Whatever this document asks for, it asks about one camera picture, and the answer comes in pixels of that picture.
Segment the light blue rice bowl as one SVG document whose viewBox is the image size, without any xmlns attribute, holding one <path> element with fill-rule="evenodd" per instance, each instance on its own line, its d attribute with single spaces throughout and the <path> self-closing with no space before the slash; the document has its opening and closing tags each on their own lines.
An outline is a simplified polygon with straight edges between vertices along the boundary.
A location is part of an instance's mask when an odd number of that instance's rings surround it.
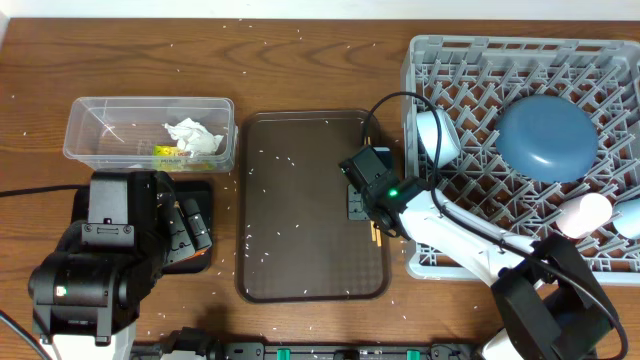
<svg viewBox="0 0 640 360">
<path fill-rule="evenodd" d="M 430 160 L 433 160 L 435 156 L 437 140 L 441 140 L 438 167 L 442 168 L 458 157 L 461 153 L 461 144 L 448 113 L 441 108 L 437 108 L 436 113 L 441 126 L 441 137 L 438 137 L 435 117 L 431 111 L 418 113 L 416 125 L 420 142 Z"/>
</svg>

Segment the orange carrot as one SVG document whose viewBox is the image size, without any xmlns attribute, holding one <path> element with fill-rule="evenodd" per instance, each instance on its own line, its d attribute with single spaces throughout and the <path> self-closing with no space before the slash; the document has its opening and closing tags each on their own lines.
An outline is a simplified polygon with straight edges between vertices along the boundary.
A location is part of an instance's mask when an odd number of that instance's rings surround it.
<svg viewBox="0 0 640 360">
<path fill-rule="evenodd" d="M 207 253 L 207 251 L 208 251 L 208 250 L 209 250 L 209 249 L 202 249 L 202 250 L 198 250 L 198 251 L 196 251 L 192 256 L 188 257 L 188 258 L 187 258 L 187 259 L 185 259 L 185 260 L 192 260 L 192 259 L 197 258 L 198 256 L 203 256 L 203 255 L 205 255 L 205 254 Z"/>
</svg>

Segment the white tissue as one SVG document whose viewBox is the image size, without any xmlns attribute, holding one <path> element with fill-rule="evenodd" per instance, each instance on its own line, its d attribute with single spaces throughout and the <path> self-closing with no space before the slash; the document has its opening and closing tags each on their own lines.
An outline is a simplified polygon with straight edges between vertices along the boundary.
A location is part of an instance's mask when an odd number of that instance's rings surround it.
<svg viewBox="0 0 640 360">
<path fill-rule="evenodd" d="M 163 127 L 171 139 L 176 141 L 177 148 L 190 155 L 215 154 L 225 138 L 224 135 L 212 134 L 201 123 L 191 118 L 186 118 L 176 125 L 165 123 Z"/>
</svg>

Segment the yellow snack wrapper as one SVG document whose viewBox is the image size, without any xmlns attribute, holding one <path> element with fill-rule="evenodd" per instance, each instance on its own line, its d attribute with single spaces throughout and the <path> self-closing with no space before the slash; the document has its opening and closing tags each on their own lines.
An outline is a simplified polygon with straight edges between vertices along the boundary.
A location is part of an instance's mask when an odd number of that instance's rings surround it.
<svg viewBox="0 0 640 360">
<path fill-rule="evenodd" d="M 165 172 L 201 172 L 214 170 L 216 156 L 192 153 L 177 146 L 155 145 L 152 150 L 151 165 L 155 170 Z"/>
</svg>

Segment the dark blue plate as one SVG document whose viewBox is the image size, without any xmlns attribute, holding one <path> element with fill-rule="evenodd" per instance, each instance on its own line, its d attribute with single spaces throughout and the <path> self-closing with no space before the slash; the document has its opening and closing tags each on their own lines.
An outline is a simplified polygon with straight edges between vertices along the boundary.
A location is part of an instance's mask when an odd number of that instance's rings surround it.
<svg viewBox="0 0 640 360">
<path fill-rule="evenodd" d="M 497 152 L 518 173 L 544 183 L 584 177 L 598 150 L 589 116 L 570 101 L 533 95 L 511 104 L 496 124 Z"/>
</svg>

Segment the pink plastic cup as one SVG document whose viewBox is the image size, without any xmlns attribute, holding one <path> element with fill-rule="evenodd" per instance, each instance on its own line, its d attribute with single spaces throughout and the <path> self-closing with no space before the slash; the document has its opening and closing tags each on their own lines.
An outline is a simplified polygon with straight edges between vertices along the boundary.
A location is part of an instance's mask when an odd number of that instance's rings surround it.
<svg viewBox="0 0 640 360">
<path fill-rule="evenodd" d="M 605 224 L 612 216 L 613 206 L 605 196 L 588 193 L 562 203 L 559 210 L 558 229 L 566 237 L 580 239 Z"/>
</svg>

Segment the light blue plastic cup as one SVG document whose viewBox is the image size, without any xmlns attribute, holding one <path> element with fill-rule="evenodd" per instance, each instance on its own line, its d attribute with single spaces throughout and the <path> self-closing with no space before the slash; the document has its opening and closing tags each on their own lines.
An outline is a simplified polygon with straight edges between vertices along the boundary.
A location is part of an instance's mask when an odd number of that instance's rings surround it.
<svg viewBox="0 0 640 360">
<path fill-rule="evenodd" d="M 640 199 L 636 198 L 618 202 L 614 210 L 619 214 L 614 221 L 617 232 L 628 239 L 639 239 L 640 234 Z"/>
</svg>

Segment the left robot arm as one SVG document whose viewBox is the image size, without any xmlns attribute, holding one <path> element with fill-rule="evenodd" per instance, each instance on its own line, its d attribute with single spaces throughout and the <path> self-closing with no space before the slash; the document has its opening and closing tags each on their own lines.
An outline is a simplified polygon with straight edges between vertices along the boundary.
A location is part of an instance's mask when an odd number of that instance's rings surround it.
<svg viewBox="0 0 640 360">
<path fill-rule="evenodd" d="M 74 217 L 29 279 L 46 359 L 126 359 L 141 302 L 165 275 L 206 270 L 213 189 L 163 171 L 95 172 Z"/>
</svg>

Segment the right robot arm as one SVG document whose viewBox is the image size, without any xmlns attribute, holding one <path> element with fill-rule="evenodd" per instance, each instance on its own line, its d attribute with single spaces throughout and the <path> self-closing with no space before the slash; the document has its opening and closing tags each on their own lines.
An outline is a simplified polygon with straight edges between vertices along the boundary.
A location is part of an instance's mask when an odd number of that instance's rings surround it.
<svg viewBox="0 0 640 360">
<path fill-rule="evenodd" d="M 419 177 L 399 179 L 371 146 L 341 162 L 381 232 L 433 247 L 490 289 L 503 327 L 481 359 L 593 359 L 611 331 L 628 339 L 618 314 L 568 239 L 535 240 L 462 209 Z"/>
</svg>

